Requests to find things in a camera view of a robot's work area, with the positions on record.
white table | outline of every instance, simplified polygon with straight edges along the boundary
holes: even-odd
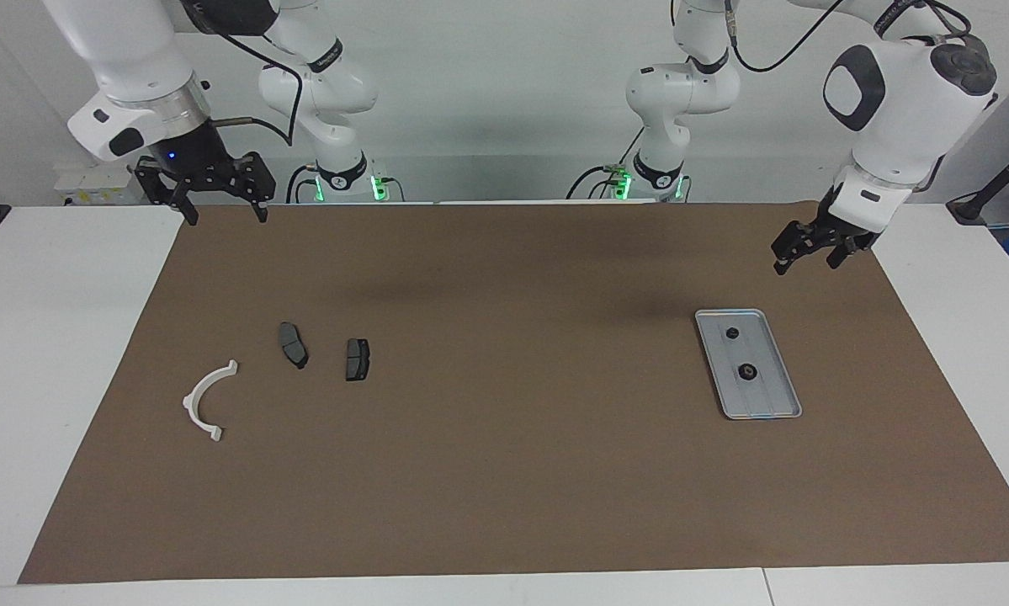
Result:
[[[16,208],[0,227],[0,603],[1009,603],[1009,563],[11,587],[180,219],[162,208]],[[985,229],[930,205],[901,208],[876,253],[1009,483],[1008,258]]]

white plastic bracket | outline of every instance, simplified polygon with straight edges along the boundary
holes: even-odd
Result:
[[[126,157],[146,145],[161,141],[165,135],[164,120],[157,112],[146,108],[116,106],[104,92],[94,95],[85,107],[70,116],[67,127],[70,128],[70,134],[74,135],[89,153],[103,161],[115,161],[120,157]],[[134,145],[133,149],[123,149],[116,145],[116,149],[112,149],[112,141],[116,137],[126,131],[134,130],[137,130],[139,135],[139,140],[135,142],[141,145]]]
[[[210,372],[205,375],[205,378],[197,383],[194,390],[190,392],[184,399],[182,399],[182,407],[185,407],[186,411],[190,413],[190,419],[194,421],[194,426],[200,427],[204,431],[208,431],[209,436],[212,437],[213,442],[219,442],[220,436],[223,435],[224,431],[218,426],[209,426],[208,422],[201,420],[200,414],[198,414],[197,406],[201,402],[201,396],[205,394],[205,391],[212,387],[215,382],[220,379],[226,379],[228,376],[232,376],[238,372],[238,362],[232,360],[228,362],[227,366],[222,369],[215,369],[215,371]]]

curved white plastic part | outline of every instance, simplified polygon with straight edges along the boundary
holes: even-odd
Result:
[[[212,385],[220,379],[234,375],[235,372],[238,372],[238,362],[232,360],[231,362],[228,362],[226,367],[222,369],[215,369],[215,371],[205,375],[205,378],[197,383],[194,390],[182,399],[182,407],[185,407],[186,411],[189,411],[190,419],[194,421],[194,426],[198,426],[202,430],[208,431],[213,442],[219,442],[220,436],[223,435],[224,431],[218,426],[209,426],[208,422],[201,420],[200,415],[198,415],[197,405],[201,402],[201,396],[205,394],[205,391],[209,387],[212,387]]]

black brake pad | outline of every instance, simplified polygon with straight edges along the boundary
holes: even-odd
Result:
[[[292,364],[295,364],[299,369],[306,368],[306,362],[309,361],[309,352],[307,352],[306,346],[303,345],[302,338],[299,335],[299,327],[292,323],[281,325],[281,348],[284,349],[285,356],[292,361]]]
[[[369,375],[369,342],[347,339],[347,380],[365,380]]]

black knob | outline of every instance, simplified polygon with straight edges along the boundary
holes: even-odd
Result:
[[[758,376],[758,369],[754,364],[740,364],[739,373],[740,379],[754,380]]]
[[[930,65],[939,76],[969,95],[989,95],[997,82],[997,71],[981,50],[959,44],[940,44],[930,50]]]

